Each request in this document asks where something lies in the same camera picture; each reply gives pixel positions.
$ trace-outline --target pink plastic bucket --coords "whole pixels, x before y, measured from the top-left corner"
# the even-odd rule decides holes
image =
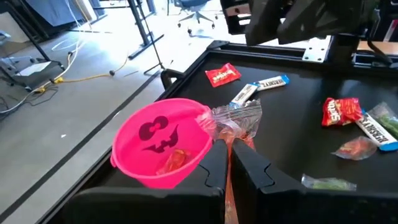
[[[172,189],[186,178],[210,150],[212,140],[195,118],[209,107],[188,99],[162,100],[134,113],[118,131],[111,163],[147,187]],[[187,163],[157,175],[174,149],[189,151]]]

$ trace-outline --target concrete floor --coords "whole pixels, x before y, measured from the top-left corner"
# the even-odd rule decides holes
[[[150,26],[155,34],[165,37],[156,46],[166,67],[185,71],[205,50],[213,39],[243,42],[243,37],[228,35],[221,18],[216,29],[211,23],[184,22],[177,28],[178,16],[151,16]],[[141,43],[131,12],[119,11],[117,17],[108,16],[101,29],[113,29],[112,34],[79,34],[67,32],[57,39],[42,44],[53,60],[66,64],[71,49],[51,51],[62,40],[83,37],[87,44],[64,76],[65,79],[83,78],[107,73],[123,64],[127,51],[135,51]],[[193,37],[186,33],[193,29]],[[33,48],[16,55],[37,55]],[[59,92],[40,106],[24,105],[0,123],[0,213],[12,205],[33,186],[62,157],[71,151],[100,122],[135,92],[150,76],[143,71],[157,63],[152,47],[139,57],[128,61],[113,78],[98,78],[86,82],[61,84]],[[138,71],[133,75],[126,74]],[[155,78],[131,103],[86,143],[39,190],[31,195],[4,223],[34,223],[83,175],[110,147],[120,125],[135,111],[152,103],[164,91],[159,78]],[[9,87],[0,82],[0,96],[15,104],[7,95],[22,98],[25,90]]]

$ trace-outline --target black table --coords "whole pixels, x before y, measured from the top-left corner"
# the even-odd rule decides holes
[[[214,108],[227,105],[247,83],[286,74],[290,78],[287,86],[252,96],[252,99],[260,99],[262,104],[261,123],[254,138],[257,153],[295,181],[297,186],[302,174],[315,178],[336,177],[357,184],[359,194],[370,193],[377,197],[386,193],[396,198],[398,153],[377,151],[363,161],[340,159],[330,153],[364,133],[355,124],[323,128],[321,120],[322,106],[327,97],[358,97],[366,110],[385,101],[398,111],[397,71],[372,68],[373,56],[367,54],[358,54],[356,63],[339,67],[328,62],[304,62],[301,59],[303,53],[304,49],[213,42],[185,73],[166,70],[162,74],[166,91],[159,100],[189,98]],[[220,68],[228,62],[242,73],[241,79],[213,88],[205,71]],[[177,78],[177,81],[171,84],[171,78]],[[110,150],[39,223],[60,223],[64,204],[84,189],[142,187],[138,181],[111,167]]]

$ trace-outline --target wooden surface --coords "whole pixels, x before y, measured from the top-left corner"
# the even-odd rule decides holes
[[[398,43],[393,42],[373,42],[385,54],[396,54],[398,55]],[[361,41],[358,46],[358,50],[370,50],[366,41]]]

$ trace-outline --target jack-o'-lantern face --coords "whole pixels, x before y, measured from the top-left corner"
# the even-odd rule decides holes
[[[158,116],[154,122],[144,123],[139,128],[139,137],[142,141],[151,140],[158,130],[165,129],[169,125],[169,120],[165,116]],[[153,144],[149,147],[145,147],[142,150],[150,150],[156,153],[162,153],[165,151],[165,147],[174,147],[178,143],[178,125],[174,128],[174,131],[169,136],[169,140],[166,139],[160,141],[160,146]]]

